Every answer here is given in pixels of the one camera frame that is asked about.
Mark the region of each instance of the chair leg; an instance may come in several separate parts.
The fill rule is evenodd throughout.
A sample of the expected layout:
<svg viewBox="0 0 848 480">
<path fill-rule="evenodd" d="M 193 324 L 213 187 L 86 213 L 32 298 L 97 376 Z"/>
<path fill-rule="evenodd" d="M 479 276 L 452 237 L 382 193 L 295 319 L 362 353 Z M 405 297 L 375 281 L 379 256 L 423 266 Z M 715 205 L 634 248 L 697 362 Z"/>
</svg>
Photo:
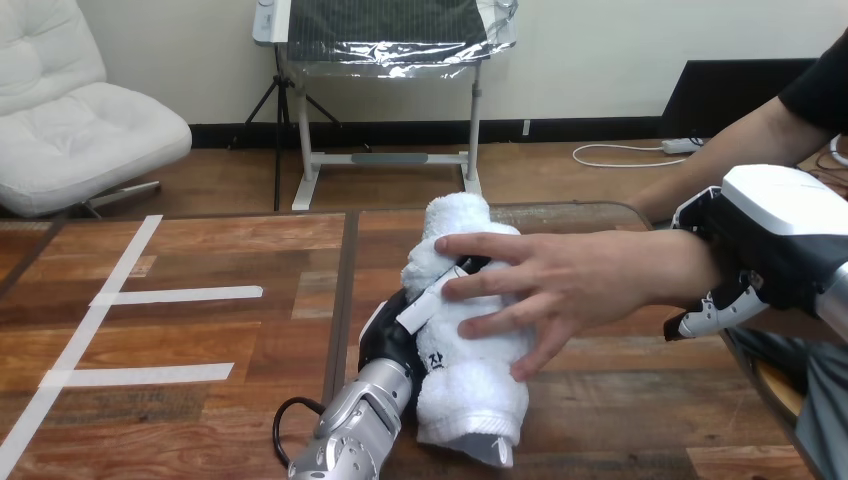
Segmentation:
<svg viewBox="0 0 848 480">
<path fill-rule="evenodd" d="M 100 214 L 97 213 L 97 210 L 95 210 L 94 207 L 91 206 L 90 201 L 89 202 L 82 202 L 80 204 L 80 206 L 82 207 L 83 210 L 85 210 L 86 213 L 88 213 L 92 217 L 94 217 L 98 220 L 103 220 L 103 217 L 101 217 Z"/>
<path fill-rule="evenodd" d="M 120 190 L 117 190 L 107 195 L 103 195 L 101 197 L 92 198 L 91 200 L 85 202 L 83 206 L 85 208 L 96 209 L 104 205 L 109 205 L 110 203 L 115 203 L 119 200 L 132 197 L 134 195 L 149 192 L 152 190 L 158 191 L 161 188 L 162 186 L 159 184 L 159 182 L 150 182 L 143 183 L 141 185 L 134 185 L 132 187 L 122 188 Z"/>
</svg>

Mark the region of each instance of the white towel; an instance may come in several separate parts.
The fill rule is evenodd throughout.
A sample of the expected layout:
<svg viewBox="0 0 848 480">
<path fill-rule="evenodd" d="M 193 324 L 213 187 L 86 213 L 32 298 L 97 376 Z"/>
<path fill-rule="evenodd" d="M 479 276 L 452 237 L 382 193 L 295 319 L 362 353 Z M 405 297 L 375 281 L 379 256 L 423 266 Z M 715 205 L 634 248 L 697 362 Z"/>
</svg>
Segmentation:
<svg viewBox="0 0 848 480">
<path fill-rule="evenodd" d="M 472 232 L 519 234 L 511 226 L 492 223 L 489 206 L 477 195 L 453 194 L 427 207 L 423 240 L 410 252 L 401 274 L 410 298 L 456 262 L 436 253 L 436 239 Z M 506 266 L 492 262 L 483 271 Z M 457 328 L 463 320 L 513 303 L 511 296 L 492 296 L 445 304 L 419 331 L 418 353 L 428 372 L 418 398 L 419 442 L 459 450 L 490 465 L 512 466 L 529 397 L 526 384 L 510 375 L 510 365 L 532 348 L 532 331 L 466 340 Z"/>
</svg>

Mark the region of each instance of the black baseboard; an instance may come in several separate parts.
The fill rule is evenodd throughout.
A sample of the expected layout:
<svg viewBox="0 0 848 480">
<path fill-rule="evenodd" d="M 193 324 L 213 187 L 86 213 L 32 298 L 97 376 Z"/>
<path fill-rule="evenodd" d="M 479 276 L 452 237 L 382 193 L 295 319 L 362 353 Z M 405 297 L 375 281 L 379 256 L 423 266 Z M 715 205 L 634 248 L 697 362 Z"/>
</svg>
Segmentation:
<svg viewBox="0 0 848 480">
<path fill-rule="evenodd" d="M 480 143 L 594 142 L 657 138 L 660 117 L 562 118 L 530 122 L 529 135 L 522 135 L 524 120 L 480 122 Z M 238 148 L 274 148 L 275 124 L 191 125 L 194 148 L 227 148 L 237 138 Z M 457 145 L 468 143 L 467 121 L 367 122 L 310 125 L 313 148 L 368 145 Z M 297 146 L 297 126 L 284 132 L 283 145 Z"/>
</svg>

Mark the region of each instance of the white chair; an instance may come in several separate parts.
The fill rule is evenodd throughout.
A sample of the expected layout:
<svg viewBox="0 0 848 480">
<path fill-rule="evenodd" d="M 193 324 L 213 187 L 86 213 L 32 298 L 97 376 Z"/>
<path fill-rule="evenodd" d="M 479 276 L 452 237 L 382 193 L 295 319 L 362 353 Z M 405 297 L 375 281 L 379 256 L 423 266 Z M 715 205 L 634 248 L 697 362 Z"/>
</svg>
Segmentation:
<svg viewBox="0 0 848 480">
<path fill-rule="evenodd" d="M 93 198 L 191 149 L 185 121 L 106 69 L 76 0 L 0 0 L 0 204 L 23 217 Z"/>
</svg>

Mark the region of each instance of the silver robotic arm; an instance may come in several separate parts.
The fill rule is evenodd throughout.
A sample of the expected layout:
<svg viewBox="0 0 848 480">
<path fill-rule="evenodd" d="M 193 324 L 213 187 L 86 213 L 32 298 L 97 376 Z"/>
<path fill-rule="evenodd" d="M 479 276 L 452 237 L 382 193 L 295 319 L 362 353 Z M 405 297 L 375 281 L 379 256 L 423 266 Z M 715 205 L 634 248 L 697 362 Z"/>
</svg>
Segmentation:
<svg viewBox="0 0 848 480">
<path fill-rule="evenodd" d="M 293 462 L 279 445 L 279 421 L 289 402 L 283 404 L 275 417 L 274 446 L 290 480 L 379 479 L 403 413 L 417 399 L 426 374 L 415 334 L 441 308 L 445 282 L 477 273 L 488 262 L 462 258 L 412 302 L 401 290 L 378 308 L 360 338 L 358 376 L 321 411 L 312 440 Z"/>
<path fill-rule="evenodd" d="M 699 310 L 666 323 L 668 340 L 716 333 L 770 307 L 804 311 L 848 339 L 848 202 L 813 176 L 736 167 L 683 204 L 672 228 L 713 244 L 732 271 Z"/>
</svg>

